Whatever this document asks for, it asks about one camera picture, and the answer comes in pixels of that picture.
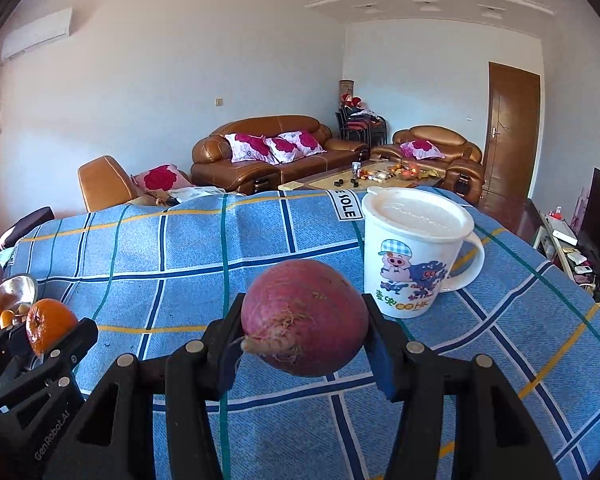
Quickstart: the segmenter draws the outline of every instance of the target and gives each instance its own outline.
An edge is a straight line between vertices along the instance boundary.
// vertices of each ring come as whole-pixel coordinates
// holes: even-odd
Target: cartoon pig print
[[[378,253],[382,256],[380,276],[392,282],[410,282],[411,249],[398,240],[385,240]]]

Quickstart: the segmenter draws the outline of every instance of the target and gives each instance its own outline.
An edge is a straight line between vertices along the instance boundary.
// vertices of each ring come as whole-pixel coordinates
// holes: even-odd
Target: coffee table
[[[386,160],[366,160],[362,162],[362,168],[366,170],[386,170],[387,168],[394,166],[394,162]],[[312,176],[300,178],[293,182],[287,182],[281,184],[278,189],[284,191],[290,191],[293,189],[308,190],[308,189],[354,189],[351,183],[351,165],[344,166],[343,168],[336,168],[335,170],[323,171]],[[334,182],[342,179],[344,184],[342,186],[335,186]],[[355,189],[366,189],[370,186],[381,186],[381,187],[417,187],[417,186],[431,186],[437,187],[442,182],[443,177],[427,177],[414,180],[401,180],[400,178],[390,178],[384,184],[380,184],[375,180],[358,180],[358,187]]]

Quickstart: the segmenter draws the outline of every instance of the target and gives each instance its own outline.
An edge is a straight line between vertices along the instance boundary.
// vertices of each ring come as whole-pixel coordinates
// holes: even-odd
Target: screw
[[[475,362],[478,366],[482,368],[491,368],[493,365],[493,359],[491,359],[488,355],[480,354],[475,358]]]
[[[409,341],[407,343],[407,352],[410,354],[422,354],[424,345],[420,341]]]
[[[185,350],[190,354],[197,354],[198,352],[202,352],[204,349],[205,344],[200,341],[200,339],[194,339],[185,345]]]
[[[124,368],[129,366],[134,361],[134,358],[135,357],[131,354],[122,354],[116,362],[118,363],[118,366],[122,366]]]

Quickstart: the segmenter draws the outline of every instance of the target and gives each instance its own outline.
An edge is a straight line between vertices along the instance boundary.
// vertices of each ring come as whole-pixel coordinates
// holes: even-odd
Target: black chair
[[[355,112],[356,110],[354,108],[345,105],[340,107],[340,113],[343,117],[344,124],[349,128],[354,124],[356,127],[364,126],[365,142],[369,146],[387,144],[387,127],[384,118],[380,117],[379,120],[375,120],[369,116],[352,117],[351,115]]]
[[[359,142],[368,144],[367,138],[369,136],[368,128],[360,124],[349,124],[345,119],[344,112],[339,110],[336,112],[336,119],[338,120],[338,129],[340,130],[340,138],[344,140],[351,140],[351,133],[355,132]]]
[[[51,211],[50,207],[43,207],[33,213],[29,213],[9,227],[0,237],[0,248],[8,249],[13,247],[18,240],[29,234],[33,229],[55,218],[54,212]]]

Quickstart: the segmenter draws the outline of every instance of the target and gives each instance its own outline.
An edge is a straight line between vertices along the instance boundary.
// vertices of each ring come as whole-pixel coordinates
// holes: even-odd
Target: brown leather sofa
[[[400,130],[394,133],[392,144],[371,149],[371,157],[399,162],[405,158],[400,145],[417,139],[429,140],[445,156],[445,158],[418,160],[418,165],[445,173],[442,188],[453,191],[467,202],[477,205],[484,184],[482,150],[453,130],[430,125]]]
[[[276,137],[285,132],[308,130],[325,153],[311,155],[288,164],[271,165],[260,161],[231,162],[228,134]],[[199,186],[218,186],[247,195],[275,190],[298,178],[346,166],[368,158],[368,146],[362,142],[333,139],[331,130],[314,118],[298,115],[256,117],[220,126],[200,140],[192,151],[191,181]]]

